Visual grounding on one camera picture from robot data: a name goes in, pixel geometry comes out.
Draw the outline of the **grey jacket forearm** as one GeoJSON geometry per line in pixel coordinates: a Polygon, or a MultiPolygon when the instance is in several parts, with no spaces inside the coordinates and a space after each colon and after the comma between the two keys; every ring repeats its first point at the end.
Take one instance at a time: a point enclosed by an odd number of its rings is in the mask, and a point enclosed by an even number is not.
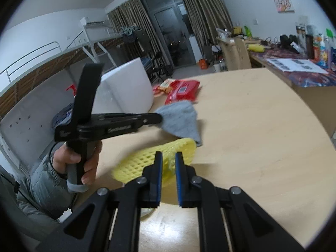
{"type": "Polygon", "coordinates": [[[68,191],[67,176],[56,172],[46,155],[30,177],[18,180],[18,198],[33,203],[39,211],[56,220],[74,204],[75,194],[68,191]]]}

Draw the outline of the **person's left hand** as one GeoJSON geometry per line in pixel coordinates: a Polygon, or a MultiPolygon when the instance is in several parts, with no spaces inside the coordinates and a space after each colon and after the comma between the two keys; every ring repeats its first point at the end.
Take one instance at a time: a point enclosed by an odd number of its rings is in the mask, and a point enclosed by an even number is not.
{"type": "MultiPolygon", "coordinates": [[[[81,178],[83,184],[91,185],[96,180],[99,155],[102,150],[102,142],[96,142],[95,151],[92,157],[84,164],[84,175],[81,178]]],[[[77,164],[81,161],[81,156],[72,151],[66,144],[62,145],[54,153],[52,167],[57,173],[65,174],[67,166],[77,164]]]]}

